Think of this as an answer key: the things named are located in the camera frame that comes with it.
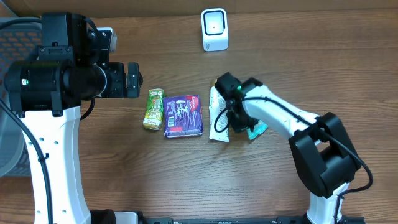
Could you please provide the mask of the white tube gold cap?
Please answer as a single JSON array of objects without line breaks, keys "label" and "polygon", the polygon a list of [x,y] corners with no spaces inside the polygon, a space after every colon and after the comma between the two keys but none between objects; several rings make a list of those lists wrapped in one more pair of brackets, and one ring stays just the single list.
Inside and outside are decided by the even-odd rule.
[{"label": "white tube gold cap", "polygon": [[209,138],[215,141],[229,142],[229,131],[225,129],[223,132],[218,133],[216,129],[221,131],[228,123],[228,118],[223,113],[217,122],[215,122],[218,115],[226,108],[226,102],[224,98],[218,93],[215,88],[217,79],[211,81],[210,87],[210,103],[209,103],[209,117],[210,117],[210,135]]}]

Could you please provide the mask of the teal wipes packet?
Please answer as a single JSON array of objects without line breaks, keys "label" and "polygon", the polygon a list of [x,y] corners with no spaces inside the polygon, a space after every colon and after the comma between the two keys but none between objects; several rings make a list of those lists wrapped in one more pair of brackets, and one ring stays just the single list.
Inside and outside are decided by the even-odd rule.
[{"label": "teal wipes packet", "polygon": [[254,125],[253,130],[251,130],[250,128],[247,129],[249,140],[257,138],[262,133],[264,133],[267,128],[267,124],[263,123],[262,121],[258,121],[258,123]]}]

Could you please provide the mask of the purple snack packet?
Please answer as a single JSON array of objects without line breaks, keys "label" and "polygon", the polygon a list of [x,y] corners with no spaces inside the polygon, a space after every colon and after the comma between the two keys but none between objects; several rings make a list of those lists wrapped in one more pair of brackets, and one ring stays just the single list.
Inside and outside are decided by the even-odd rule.
[{"label": "purple snack packet", "polygon": [[198,95],[173,96],[163,99],[167,138],[201,136],[203,120]]}]

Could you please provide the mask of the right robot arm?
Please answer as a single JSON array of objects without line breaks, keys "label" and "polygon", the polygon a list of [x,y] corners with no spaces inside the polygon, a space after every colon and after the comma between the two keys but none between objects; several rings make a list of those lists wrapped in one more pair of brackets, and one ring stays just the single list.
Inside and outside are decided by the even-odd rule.
[{"label": "right robot arm", "polygon": [[222,113],[235,132],[253,131],[263,122],[288,140],[298,176],[310,191],[305,222],[347,223],[342,202],[361,162],[340,119],[301,110],[255,78],[241,82],[225,73],[215,89],[226,102]]}]

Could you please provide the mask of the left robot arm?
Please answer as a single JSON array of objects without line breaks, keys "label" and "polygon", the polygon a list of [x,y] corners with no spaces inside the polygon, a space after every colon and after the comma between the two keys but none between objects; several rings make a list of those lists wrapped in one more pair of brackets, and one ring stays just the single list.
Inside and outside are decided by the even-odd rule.
[{"label": "left robot arm", "polygon": [[110,62],[116,34],[86,16],[50,12],[37,19],[42,40],[13,62],[4,111],[22,129],[30,162],[36,223],[142,223],[140,212],[90,210],[81,183],[78,132],[83,101],[137,98],[136,63]]}]

